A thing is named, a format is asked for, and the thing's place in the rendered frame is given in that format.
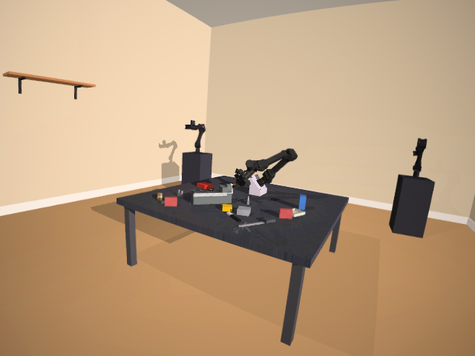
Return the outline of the blue cube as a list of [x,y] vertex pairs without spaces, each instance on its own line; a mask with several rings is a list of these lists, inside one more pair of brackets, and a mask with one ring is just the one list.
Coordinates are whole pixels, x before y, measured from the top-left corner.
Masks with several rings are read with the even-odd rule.
[[305,210],[306,200],[307,200],[307,196],[300,194],[298,210],[299,210],[299,209]]

